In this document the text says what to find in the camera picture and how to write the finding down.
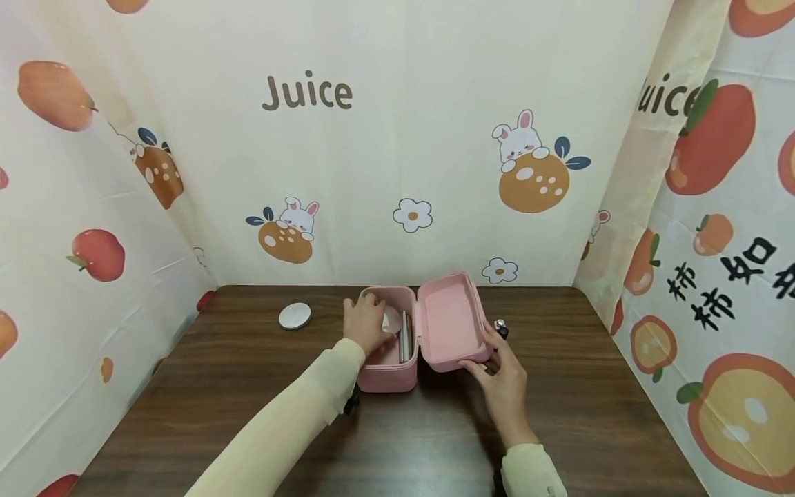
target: metal object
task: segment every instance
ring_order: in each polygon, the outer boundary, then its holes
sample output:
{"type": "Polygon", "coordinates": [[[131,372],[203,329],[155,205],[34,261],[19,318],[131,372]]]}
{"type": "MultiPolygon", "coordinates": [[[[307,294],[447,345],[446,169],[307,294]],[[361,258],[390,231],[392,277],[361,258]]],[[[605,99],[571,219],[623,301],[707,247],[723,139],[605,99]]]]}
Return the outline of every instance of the metal object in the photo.
{"type": "Polygon", "coordinates": [[[285,330],[297,330],[312,319],[312,310],[303,302],[290,304],[279,313],[279,326],[285,330]]]}
{"type": "Polygon", "coordinates": [[[508,329],[508,325],[505,324],[504,320],[496,320],[494,322],[494,329],[497,330],[497,333],[499,333],[503,340],[508,340],[508,333],[510,330],[508,329]]]}
{"type": "Polygon", "coordinates": [[[359,388],[359,384],[358,384],[358,383],[356,383],[356,384],[353,386],[353,393],[352,393],[352,394],[351,394],[351,396],[348,398],[347,402],[345,402],[345,408],[343,409],[343,412],[344,412],[345,414],[347,414],[348,416],[350,416],[350,415],[351,415],[351,413],[352,413],[352,412],[353,412],[353,411],[354,411],[354,410],[355,410],[357,407],[359,407],[359,393],[360,393],[361,391],[362,391],[362,390],[359,388]]]}

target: pink case lid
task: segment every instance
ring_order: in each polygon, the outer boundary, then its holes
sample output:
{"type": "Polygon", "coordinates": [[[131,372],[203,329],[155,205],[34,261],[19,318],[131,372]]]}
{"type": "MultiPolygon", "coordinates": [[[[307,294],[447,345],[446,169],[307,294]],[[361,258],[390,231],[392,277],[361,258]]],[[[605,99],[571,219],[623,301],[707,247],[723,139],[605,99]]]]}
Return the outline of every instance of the pink case lid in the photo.
{"type": "Polygon", "coordinates": [[[488,359],[491,351],[482,334],[485,320],[478,290],[466,273],[449,274],[417,291],[414,334],[423,359],[437,371],[458,369],[461,359],[488,359]]]}

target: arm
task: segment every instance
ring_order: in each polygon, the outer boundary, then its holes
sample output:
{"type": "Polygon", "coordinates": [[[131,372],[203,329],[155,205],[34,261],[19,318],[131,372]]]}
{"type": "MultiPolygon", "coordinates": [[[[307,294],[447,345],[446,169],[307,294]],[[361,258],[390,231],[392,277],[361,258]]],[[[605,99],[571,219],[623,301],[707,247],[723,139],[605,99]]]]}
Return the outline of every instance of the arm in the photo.
{"type": "Polygon", "coordinates": [[[502,458],[502,485],[509,497],[566,497],[555,465],[540,444],[515,445],[502,458]]]}
{"type": "Polygon", "coordinates": [[[394,335],[384,304],[345,300],[343,336],[248,422],[185,497],[273,495],[320,431],[343,412],[365,358],[394,335]]]}
{"type": "Polygon", "coordinates": [[[505,491],[509,497],[567,497],[552,460],[527,422],[527,371],[508,343],[488,323],[483,326],[483,338],[497,354],[485,364],[461,365],[483,387],[489,414],[508,451],[502,458],[505,491]]]}

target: cuff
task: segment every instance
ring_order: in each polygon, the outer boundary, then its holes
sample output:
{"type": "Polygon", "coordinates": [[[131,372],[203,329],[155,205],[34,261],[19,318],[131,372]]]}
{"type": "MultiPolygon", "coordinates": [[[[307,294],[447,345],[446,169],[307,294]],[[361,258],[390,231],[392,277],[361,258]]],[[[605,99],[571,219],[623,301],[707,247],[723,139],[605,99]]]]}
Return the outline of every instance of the cuff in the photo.
{"type": "Polygon", "coordinates": [[[332,350],[338,354],[339,357],[356,366],[357,371],[362,369],[364,361],[367,359],[364,355],[364,350],[350,338],[341,339],[332,350]]]}

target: white round lid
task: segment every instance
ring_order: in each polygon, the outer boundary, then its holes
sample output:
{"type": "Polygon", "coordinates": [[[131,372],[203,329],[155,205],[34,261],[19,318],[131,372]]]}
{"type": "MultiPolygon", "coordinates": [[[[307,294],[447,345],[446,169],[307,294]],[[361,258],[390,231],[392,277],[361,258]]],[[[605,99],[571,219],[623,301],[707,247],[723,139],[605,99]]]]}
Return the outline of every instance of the white round lid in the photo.
{"type": "Polygon", "coordinates": [[[303,328],[311,319],[312,310],[303,302],[290,304],[279,313],[279,325],[286,330],[303,328]]]}

